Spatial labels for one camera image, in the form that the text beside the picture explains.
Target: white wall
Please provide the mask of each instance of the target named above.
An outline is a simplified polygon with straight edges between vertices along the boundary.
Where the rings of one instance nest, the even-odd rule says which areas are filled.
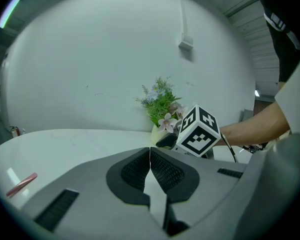
[[[183,104],[201,104],[222,126],[237,122],[254,106],[252,60],[223,15],[203,3],[185,0],[191,55],[177,44],[180,0],[64,0],[41,14],[8,55],[10,124],[150,131],[135,98],[142,84],[170,75]]]

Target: fire extinguisher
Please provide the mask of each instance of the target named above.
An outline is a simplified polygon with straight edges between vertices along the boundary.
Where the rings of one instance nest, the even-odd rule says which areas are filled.
[[[20,131],[18,127],[10,126],[10,128],[11,128],[10,132],[12,133],[13,138],[20,136]]]

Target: pink pen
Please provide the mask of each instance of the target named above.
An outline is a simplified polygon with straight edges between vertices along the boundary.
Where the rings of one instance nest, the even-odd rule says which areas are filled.
[[[25,185],[29,182],[33,181],[37,177],[37,173],[32,173],[29,177],[25,178],[24,180],[20,181],[17,185],[15,185],[11,190],[6,193],[6,196],[11,196],[21,190]]]

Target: cable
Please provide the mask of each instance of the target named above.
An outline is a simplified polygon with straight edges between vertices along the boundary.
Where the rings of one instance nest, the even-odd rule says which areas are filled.
[[[230,152],[233,156],[234,162],[238,163],[237,157],[236,157],[236,153],[234,152],[232,146],[229,144],[228,140],[226,139],[226,136],[224,134],[221,133],[221,138],[223,139],[223,141],[225,142],[225,144],[228,146],[228,148],[230,149]]]

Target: vase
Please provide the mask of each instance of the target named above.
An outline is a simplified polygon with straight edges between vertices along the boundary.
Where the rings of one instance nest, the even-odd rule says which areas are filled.
[[[162,132],[159,131],[159,128],[154,124],[151,131],[151,142],[153,145],[156,145],[164,136],[168,134],[167,130]]]

